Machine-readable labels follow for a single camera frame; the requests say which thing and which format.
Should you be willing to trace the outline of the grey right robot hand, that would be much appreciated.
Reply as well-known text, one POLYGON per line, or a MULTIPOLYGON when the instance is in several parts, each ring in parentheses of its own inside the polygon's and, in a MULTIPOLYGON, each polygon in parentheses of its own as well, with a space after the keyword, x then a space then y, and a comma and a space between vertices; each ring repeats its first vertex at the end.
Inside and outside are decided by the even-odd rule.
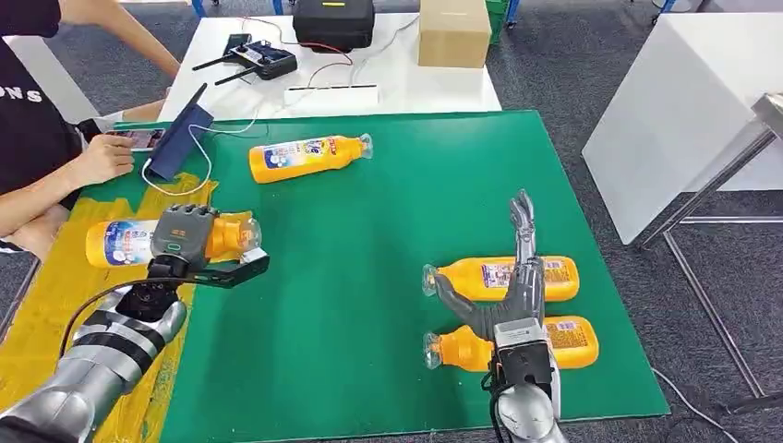
POLYGON ((544 263, 536 254, 534 205, 525 189, 510 200, 514 227, 515 260, 504 298, 490 305, 477 305, 458 293, 447 276, 435 273, 438 298, 474 334, 486 341, 494 339, 495 326, 524 318, 544 318, 544 263))

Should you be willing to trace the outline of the person's right hand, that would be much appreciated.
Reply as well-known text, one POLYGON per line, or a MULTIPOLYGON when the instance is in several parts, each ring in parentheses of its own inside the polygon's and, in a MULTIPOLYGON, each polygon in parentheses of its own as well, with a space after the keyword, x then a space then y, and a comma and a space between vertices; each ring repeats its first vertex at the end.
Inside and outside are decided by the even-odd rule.
POLYGON ((131 147, 127 137, 99 135, 68 165, 69 183, 74 188, 98 185, 134 169, 131 147))

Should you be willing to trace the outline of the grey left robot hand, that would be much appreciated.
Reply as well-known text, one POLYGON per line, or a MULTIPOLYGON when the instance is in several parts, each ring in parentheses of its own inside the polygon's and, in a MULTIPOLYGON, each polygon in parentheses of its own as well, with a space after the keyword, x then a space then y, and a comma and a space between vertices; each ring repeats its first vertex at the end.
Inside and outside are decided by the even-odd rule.
POLYGON ((220 212, 211 206, 173 205, 165 210, 151 237, 149 278, 187 278, 206 268, 206 247, 220 212))

